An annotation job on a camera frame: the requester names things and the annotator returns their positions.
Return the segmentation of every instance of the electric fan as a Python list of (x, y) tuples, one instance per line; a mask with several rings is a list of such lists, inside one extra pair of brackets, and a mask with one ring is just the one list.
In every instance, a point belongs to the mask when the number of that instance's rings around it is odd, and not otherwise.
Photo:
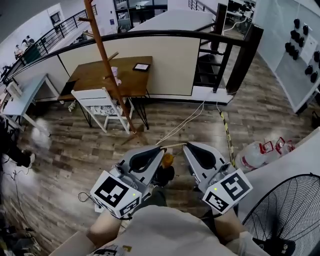
[(243, 225), (270, 256), (308, 256), (320, 239), (320, 177), (291, 177), (266, 194)]

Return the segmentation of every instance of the wooden table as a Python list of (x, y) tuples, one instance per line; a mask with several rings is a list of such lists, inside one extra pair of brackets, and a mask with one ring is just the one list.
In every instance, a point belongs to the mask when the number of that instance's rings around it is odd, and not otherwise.
[[(133, 70), (137, 63), (152, 64), (152, 56), (114, 58), (110, 61), (112, 67), (118, 68), (117, 78), (121, 80), (118, 86), (123, 97), (144, 97), (147, 92), (147, 84), (150, 69), (146, 72)], [(105, 87), (111, 97), (116, 97), (111, 80), (104, 79), (107, 76), (106, 68), (102, 61), (96, 61), (79, 65), (68, 82), (76, 81), (73, 87), (75, 91), (101, 89)], [(75, 100), (70, 93), (60, 95), (59, 101)]]

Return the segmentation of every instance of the fabric on chair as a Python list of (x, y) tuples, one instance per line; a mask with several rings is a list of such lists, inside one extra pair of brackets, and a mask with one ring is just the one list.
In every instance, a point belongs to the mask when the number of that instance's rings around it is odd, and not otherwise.
[[(111, 116), (116, 115), (115, 110), (112, 108), (112, 106), (90, 106), (90, 110), (94, 115), (101, 115), (101, 116)], [(116, 105), (116, 108), (118, 111), (121, 111), (121, 106)]]

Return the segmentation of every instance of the glass wall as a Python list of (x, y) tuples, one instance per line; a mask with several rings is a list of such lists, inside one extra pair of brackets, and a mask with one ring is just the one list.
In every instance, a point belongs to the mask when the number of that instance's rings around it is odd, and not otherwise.
[(129, 0), (129, 7), (143, 8), (144, 6), (152, 6), (153, 0)]
[(128, 8), (127, 0), (114, 0), (114, 8), (116, 10)]
[(126, 32), (168, 10), (168, 0), (113, 0), (118, 33)]
[(114, 0), (116, 10), (126, 8), (143, 9), (150, 6), (167, 6), (168, 0)]

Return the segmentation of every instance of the fan grille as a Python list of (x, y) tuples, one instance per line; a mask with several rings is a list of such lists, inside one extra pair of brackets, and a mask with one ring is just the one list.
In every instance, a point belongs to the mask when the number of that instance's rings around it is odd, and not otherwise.
[(320, 177), (303, 174), (274, 189), (243, 221), (254, 238), (295, 242), (293, 256), (307, 256), (320, 239)]

